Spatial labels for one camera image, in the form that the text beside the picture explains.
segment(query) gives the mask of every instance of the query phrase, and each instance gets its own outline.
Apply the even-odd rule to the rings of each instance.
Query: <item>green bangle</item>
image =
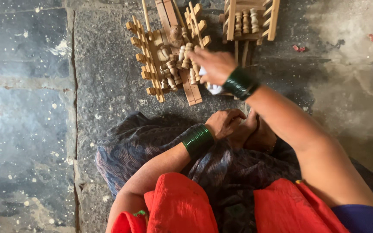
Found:
[[[184,144],[191,159],[194,159],[196,156],[200,155],[201,152],[207,151],[214,145],[214,138],[207,127],[201,124],[191,129],[187,135],[185,135],[182,144]]]
[[[223,87],[241,100],[246,100],[260,86],[260,82],[250,77],[247,72],[237,67],[228,77]]]

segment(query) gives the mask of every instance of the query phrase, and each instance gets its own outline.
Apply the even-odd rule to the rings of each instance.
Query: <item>dusty floor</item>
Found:
[[[187,4],[177,3],[181,11]],[[209,48],[231,51],[217,23],[223,1],[201,3]],[[182,90],[163,104],[148,96],[125,27],[132,14],[143,20],[140,0],[0,0],[0,232],[103,232],[112,199],[94,164],[96,140],[129,112],[190,124],[245,109],[204,89],[193,107]],[[373,171],[370,33],[373,0],[281,0],[276,40],[250,47],[249,62],[262,66],[247,69]]]

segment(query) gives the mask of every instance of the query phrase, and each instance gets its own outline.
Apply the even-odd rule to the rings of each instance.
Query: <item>foot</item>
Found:
[[[260,117],[260,127],[252,133],[244,143],[243,148],[263,153],[270,153],[276,145],[277,137],[267,123]]]
[[[228,137],[230,145],[233,149],[243,148],[248,137],[257,129],[256,115],[257,113],[255,111],[251,111],[248,114],[246,121],[239,125],[237,129]]]

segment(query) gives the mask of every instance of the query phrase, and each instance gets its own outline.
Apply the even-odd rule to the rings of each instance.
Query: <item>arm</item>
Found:
[[[117,193],[110,210],[106,233],[111,232],[114,220],[121,212],[147,211],[143,195],[155,189],[160,175],[168,172],[180,172],[189,161],[191,159],[188,151],[182,143],[179,143],[145,163]]]
[[[237,64],[229,53],[196,50],[190,56],[204,66],[201,81],[222,85]],[[246,102],[296,152],[302,177],[328,206],[373,206],[373,193],[350,162],[339,142],[296,104],[262,85]]]
[[[239,109],[228,109],[214,113],[205,123],[214,140],[230,135],[246,116]],[[183,143],[145,163],[117,193],[110,210],[106,233],[111,232],[115,219],[123,211],[137,213],[147,211],[144,194],[155,189],[158,178],[168,172],[181,172],[191,161]]]

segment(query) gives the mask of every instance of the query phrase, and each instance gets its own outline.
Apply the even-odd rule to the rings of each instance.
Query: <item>red cloth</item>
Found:
[[[304,184],[278,179],[254,192],[257,231],[349,233],[333,211]]]
[[[150,213],[147,227],[145,221],[140,223],[139,218],[122,212],[112,233],[218,232],[207,195],[184,175],[160,176],[155,191],[145,194],[145,202]],[[349,233],[306,185],[286,179],[254,191],[254,215],[259,233]]]

